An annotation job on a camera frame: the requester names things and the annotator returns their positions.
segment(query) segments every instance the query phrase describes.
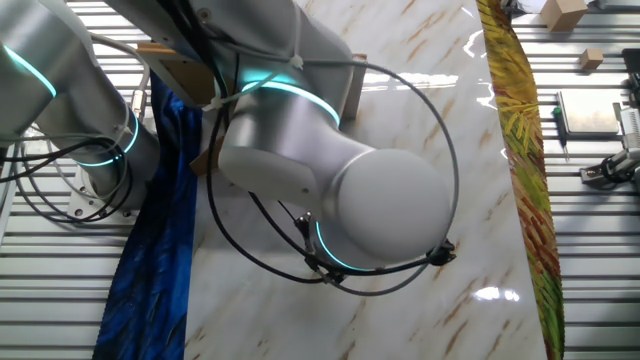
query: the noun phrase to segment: white marble table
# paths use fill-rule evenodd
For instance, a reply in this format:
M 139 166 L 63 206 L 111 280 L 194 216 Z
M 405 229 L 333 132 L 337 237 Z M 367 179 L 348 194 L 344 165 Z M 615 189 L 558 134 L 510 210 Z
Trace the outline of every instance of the white marble table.
M 186 359 L 544 359 L 544 345 L 482 27 L 473 0 L 301 0 L 354 52 L 425 89 L 449 127 L 461 194 L 449 239 L 458 258 L 407 288 L 359 298 L 327 285 L 278 278 L 236 253 L 217 230 L 201 181 Z M 410 91 L 367 76 L 353 136 L 420 154 L 451 183 L 436 121 Z M 310 276 L 242 190 L 221 177 L 215 192 L 229 231 L 261 259 Z M 276 204 L 274 217 L 297 236 Z M 376 290 L 408 274 L 349 278 Z

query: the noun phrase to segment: blue fabric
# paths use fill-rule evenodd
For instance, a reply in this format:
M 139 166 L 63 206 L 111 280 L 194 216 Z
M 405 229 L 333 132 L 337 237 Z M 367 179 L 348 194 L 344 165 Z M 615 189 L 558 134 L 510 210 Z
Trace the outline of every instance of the blue fabric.
M 93 359 L 182 359 L 193 252 L 202 112 L 155 75 L 160 165 L 118 264 Z

